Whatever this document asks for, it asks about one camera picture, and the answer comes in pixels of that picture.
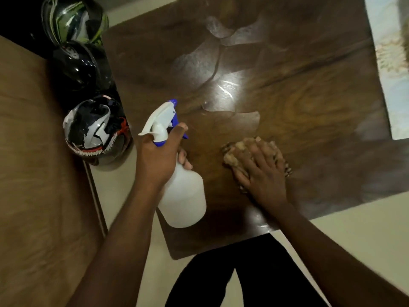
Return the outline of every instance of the person's leg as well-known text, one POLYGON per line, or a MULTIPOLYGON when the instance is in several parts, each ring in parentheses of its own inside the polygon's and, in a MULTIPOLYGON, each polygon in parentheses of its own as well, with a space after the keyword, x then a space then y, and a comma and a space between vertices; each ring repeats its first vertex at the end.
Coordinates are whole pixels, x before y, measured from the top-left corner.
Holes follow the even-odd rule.
POLYGON ((229 246, 196 255, 176 280, 165 307, 219 307, 233 270, 229 246))
POLYGON ((270 234, 232 245, 244 306, 327 306, 286 249, 270 234))

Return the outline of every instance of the wood grain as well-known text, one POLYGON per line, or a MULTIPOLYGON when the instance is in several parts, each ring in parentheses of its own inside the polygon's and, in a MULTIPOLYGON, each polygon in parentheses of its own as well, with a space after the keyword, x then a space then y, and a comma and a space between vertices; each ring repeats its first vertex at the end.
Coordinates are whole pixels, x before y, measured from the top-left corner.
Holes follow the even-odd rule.
POLYGON ((309 218, 409 190, 409 141, 390 137, 364 0, 179 0, 103 38, 133 132, 171 98, 190 127, 207 213, 187 229, 161 220, 173 258, 271 230, 217 154, 244 133, 277 142, 309 218))
POLYGON ((46 61, 0 37, 0 301, 65 306, 102 243, 46 61))

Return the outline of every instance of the motorcycle helmet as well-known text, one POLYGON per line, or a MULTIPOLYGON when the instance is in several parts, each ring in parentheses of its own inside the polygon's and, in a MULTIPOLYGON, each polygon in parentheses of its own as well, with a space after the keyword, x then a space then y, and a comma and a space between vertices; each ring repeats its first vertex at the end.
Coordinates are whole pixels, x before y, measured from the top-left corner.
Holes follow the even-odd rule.
POLYGON ((115 86, 105 50, 100 46, 64 43, 54 50, 50 66, 57 98, 66 112, 115 86))
POLYGON ((131 141, 121 103, 100 94, 72 109, 63 122, 69 148, 91 165, 106 165, 123 154, 131 141))
POLYGON ((93 0, 44 0, 41 21, 54 45, 71 40, 102 45, 108 29, 108 16, 93 0))

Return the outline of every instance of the white spray bottle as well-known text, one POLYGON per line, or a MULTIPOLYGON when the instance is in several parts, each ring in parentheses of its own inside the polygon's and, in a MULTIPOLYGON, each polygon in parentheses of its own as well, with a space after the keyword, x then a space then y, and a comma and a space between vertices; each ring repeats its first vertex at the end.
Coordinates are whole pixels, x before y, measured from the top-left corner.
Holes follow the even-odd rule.
MULTIPOLYGON (((152 134, 153 143, 162 146, 168 139, 168 128, 178 124, 175 106, 172 99, 157 108, 139 135, 152 134)), ((176 162, 175 171, 165 184, 164 195, 158 205, 166 222, 171 227, 183 228, 197 223, 206 212, 206 199, 202 177, 191 170, 186 170, 176 162)))

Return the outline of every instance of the helmet logo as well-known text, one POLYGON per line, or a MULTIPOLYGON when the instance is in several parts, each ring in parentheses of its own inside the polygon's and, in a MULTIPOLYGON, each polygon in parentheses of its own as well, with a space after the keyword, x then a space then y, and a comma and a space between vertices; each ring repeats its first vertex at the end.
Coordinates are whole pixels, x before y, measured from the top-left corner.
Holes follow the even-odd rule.
POLYGON ((79 59, 79 54, 77 53, 76 50, 74 50, 72 47, 69 46, 62 46, 61 47, 63 51, 70 57, 74 59, 79 59))

